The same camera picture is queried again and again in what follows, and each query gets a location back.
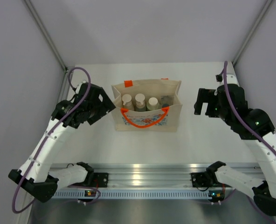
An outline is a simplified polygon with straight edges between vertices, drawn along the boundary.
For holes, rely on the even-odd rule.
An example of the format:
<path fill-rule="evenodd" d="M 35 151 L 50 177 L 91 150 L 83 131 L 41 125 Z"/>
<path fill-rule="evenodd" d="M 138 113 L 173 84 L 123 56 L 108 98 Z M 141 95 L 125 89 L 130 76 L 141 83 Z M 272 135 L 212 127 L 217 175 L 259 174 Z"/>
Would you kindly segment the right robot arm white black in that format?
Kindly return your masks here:
<path fill-rule="evenodd" d="M 253 178 L 224 162 L 217 161 L 206 168 L 201 178 L 196 178 L 193 186 L 229 185 L 252 198 L 264 214 L 276 216 L 275 127 L 265 111 L 248 107 L 242 87 L 229 84 L 227 88 L 237 114 L 257 133 L 257 136 L 248 131 L 237 119 L 228 102 L 224 86 L 219 86 L 216 90 L 200 88 L 194 104 L 194 113 L 199 115 L 203 104 L 207 103 L 205 115 L 222 119 L 234 133 L 240 136 L 258 162 L 264 179 Z"/>

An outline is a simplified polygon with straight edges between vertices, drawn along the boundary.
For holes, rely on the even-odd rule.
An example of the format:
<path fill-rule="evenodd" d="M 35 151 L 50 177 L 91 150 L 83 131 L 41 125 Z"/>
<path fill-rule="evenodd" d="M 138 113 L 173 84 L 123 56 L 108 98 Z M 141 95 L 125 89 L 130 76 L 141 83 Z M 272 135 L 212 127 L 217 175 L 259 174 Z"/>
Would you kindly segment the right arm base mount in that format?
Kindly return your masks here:
<path fill-rule="evenodd" d="M 195 188 L 209 188 L 213 185 L 212 178 L 207 172 L 191 173 L 191 180 Z"/>

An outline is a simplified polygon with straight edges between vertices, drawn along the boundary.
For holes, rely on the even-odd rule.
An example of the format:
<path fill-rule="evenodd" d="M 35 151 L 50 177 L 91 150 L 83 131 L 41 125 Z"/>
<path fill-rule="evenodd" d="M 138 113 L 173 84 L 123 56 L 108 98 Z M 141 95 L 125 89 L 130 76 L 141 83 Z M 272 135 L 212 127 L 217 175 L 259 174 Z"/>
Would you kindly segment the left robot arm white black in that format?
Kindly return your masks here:
<path fill-rule="evenodd" d="M 36 200 L 45 203 L 59 189 L 70 185 L 94 187 L 96 174 L 85 162 L 57 171 L 50 168 L 65 141 L 83 123 L 90 125 L 115 109 L 102 87 L 82 82 L 71 100 L 59 102 L 48 127 L 27 161 L 10 171 L 8 177 Z"/>

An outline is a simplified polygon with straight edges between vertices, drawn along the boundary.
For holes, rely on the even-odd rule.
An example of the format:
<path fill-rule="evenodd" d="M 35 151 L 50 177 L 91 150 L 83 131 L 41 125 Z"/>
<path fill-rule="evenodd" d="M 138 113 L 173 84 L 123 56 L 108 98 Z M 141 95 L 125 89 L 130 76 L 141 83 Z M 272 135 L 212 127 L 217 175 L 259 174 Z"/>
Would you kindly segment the small dark-cap jar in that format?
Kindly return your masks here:
<path fill-rule="evenodd" d="M 174 96 L 171 96 L 171 95 L 161 96 L 162 108 L 172 106 L 173 102 L 174 102 Z"/>

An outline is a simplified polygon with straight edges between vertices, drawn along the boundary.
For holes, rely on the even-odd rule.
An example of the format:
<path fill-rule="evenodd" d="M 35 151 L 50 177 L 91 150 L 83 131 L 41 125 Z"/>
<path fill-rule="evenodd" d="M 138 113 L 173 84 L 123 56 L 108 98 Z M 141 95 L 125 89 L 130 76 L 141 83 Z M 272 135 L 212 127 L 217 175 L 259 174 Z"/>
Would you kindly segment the grey-green pump bottle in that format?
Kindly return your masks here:
<path fill-rule="evenodd" d="M 145 95 L 142 93 L 138 93 L 135 96 L 135 101 L 136 101 L 135 111 L 145 112 L 146 111 Z"/>

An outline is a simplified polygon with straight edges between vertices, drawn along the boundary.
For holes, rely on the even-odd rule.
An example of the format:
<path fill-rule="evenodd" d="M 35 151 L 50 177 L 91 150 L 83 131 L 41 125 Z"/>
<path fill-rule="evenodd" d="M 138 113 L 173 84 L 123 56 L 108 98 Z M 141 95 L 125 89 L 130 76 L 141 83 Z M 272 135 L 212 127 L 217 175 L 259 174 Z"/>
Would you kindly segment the right frame post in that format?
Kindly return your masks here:
<path fill-rule="evenodd" d="M 271 9 L 274 2 L 275 2 L 274 0 L 265 0 L 263 2 L 262 8 L 258 11 L 257 16 L 255 17 L 254 21 L 251 23 L 249 30 L 246 32 L 245 38 L 243 39 L 240 47 L 238 48 L 238 50 L 232 60 L 233 67 L 235 67 L 238 64 L 238 62 L 240 61 L 243 53 L 245 52 L 248 45 L 254 38 L 259 27 L 262 25 L 264 18 L 266 17 L 267 13 Z"/>

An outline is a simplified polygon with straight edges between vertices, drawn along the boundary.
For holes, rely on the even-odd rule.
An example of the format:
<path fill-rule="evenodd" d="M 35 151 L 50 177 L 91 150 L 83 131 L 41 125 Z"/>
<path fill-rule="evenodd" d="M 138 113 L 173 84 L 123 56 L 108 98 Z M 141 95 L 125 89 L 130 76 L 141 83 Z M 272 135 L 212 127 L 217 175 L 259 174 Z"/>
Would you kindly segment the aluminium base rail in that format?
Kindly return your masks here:
<path fill-rule="evenodd" d="M 108 173 L 107 189 L 189 189 L 191 173 L 204 172 L 210 163 L 91 164 L 96 173 Z"/>

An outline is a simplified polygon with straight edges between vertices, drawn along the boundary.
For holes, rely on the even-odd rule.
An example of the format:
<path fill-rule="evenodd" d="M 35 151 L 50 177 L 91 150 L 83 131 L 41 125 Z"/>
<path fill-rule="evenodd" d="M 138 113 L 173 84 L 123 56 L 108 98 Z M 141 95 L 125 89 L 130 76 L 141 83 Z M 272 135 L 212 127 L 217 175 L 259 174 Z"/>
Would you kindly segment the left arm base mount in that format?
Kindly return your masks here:
<path fill-rule="evenodd" d="M 93 188 L 107 188 L 109 181 L 108 173 L 94 173 L 90 186 Z"/>

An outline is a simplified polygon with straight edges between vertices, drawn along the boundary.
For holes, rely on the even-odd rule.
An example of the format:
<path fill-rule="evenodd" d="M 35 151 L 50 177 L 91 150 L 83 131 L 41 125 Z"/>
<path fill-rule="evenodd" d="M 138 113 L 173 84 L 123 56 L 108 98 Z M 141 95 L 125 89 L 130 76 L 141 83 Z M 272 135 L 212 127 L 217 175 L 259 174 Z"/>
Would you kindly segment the beige pump bottle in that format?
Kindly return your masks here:
<path fill-rule="evenodd" d="M 134 111 L 134 105 L 132 103 L 132 97 L 130 94 L 124 94 L 122 96 L 123 108 Z"/>

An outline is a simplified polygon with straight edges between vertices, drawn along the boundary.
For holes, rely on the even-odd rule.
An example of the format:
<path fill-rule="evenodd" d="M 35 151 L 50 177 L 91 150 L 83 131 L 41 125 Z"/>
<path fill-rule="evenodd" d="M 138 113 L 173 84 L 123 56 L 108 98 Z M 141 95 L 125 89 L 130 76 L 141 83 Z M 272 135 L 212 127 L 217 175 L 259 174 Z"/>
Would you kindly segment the frame post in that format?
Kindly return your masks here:
<path fill-rule="evenodd" d="M 274 0 L 265 0 L 263 2 L 262 8 L 258 11 L 257 16 L 255 17 L 254 21 L 251 23 L 249 30 L 246 32 L 245 38 L 243 39 L 240 47 L 238 48 L 238 50 L 232 60 L 233 67 L 235 67 L 238 64 L 238 62 L 240 61 L 243 53 L 245 52 L 248 45 L 254 38 L 259 27 L 262 25 L 264 18 L 266 17 L 267 13 L 271 9 L 274 2 L 275 2 Z"/>
<path fill-rule="evenodd" d="M 36 26 L 38 27 L 40 33 L 42 34 L 43 38 L 45 39 L 48 47 L 50 48 L 51 52 L 53 53 L 54 57 L 56 58 L 57 62 L 59 63 L 60 67 L 63 71 L 67 69 L 65 62 L 63 61 L 57 47 L 55 46 L 54 41 L 52 40 L 47 28 L 45 27 L 40 15 L 38 14 L 35 6 L 30 0 L 22 0 L 22 3 L 30 13 L 32 19 L 34 20 Z"/>

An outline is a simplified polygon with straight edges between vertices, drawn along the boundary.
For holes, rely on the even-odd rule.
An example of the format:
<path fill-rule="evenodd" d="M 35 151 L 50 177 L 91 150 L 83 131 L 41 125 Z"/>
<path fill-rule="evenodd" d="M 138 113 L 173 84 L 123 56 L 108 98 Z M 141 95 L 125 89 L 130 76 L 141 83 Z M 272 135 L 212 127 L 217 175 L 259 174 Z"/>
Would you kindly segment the canvas bag with orange handles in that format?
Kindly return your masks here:
<path fill-rule="evenodd" d="M 169 79 L 126 80 L 121 84 L 112 85 L 113 103 L 116 109 L 111 114 L 115 129 L 117 131 L 176 132 L 182 108 L 178 97 L 180 85 L 181 81 Z M 135 96 L 138 93 L 145 95 L 145 103 L 151 97 L 157 98 L 159 108 L 154 111 L 135 111 Z M 134 111 L 123 108 L 122 96 L 124 94 L 131 95 Z M 174 102 L 172 106 L 162 108 L 161 96 L 165 95 L 174 96 Z"/>

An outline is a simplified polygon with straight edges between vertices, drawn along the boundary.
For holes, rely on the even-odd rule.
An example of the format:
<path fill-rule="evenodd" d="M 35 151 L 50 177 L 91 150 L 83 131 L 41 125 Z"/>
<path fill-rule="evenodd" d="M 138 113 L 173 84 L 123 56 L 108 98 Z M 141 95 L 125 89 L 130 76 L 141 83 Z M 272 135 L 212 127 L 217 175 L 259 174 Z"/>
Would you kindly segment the left frame post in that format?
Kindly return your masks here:
<path fill-rule="evenodd" d="M 59 63 L 60 67 L 63 71 L 67 69 L 65 62 L 63 61 L 57 47 L 55 46 L 54 41 L 52 40 L 47 28 L 45 27 L 40 15 L 38 14 L 35 6 L 30 0 L 22 0 L 22 3 L 30 13 L 32 19 L 34 20 L 36 26 L 38 27 L 40 33 L 42 34 L 43 38 L 45 39 L 48 47 L 50 48 L 51 52 L 53 53 L 54 57 L 56 58 L 57 62 Z"/>

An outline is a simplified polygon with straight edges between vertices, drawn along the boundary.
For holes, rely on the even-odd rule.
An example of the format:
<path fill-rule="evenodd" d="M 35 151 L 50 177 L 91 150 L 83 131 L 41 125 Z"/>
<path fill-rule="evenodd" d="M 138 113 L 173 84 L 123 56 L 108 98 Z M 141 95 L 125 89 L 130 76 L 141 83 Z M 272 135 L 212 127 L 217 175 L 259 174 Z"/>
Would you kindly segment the light green round-cap bottle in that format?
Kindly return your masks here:
<path fill-rule="evenodd" d="M 159 108 L 159 101 L 158 101 L 158 99 L 155 98 L 155 97 L 149 98 L 146 107 L 147 107 L 148 111 L 157 110 Z"/>

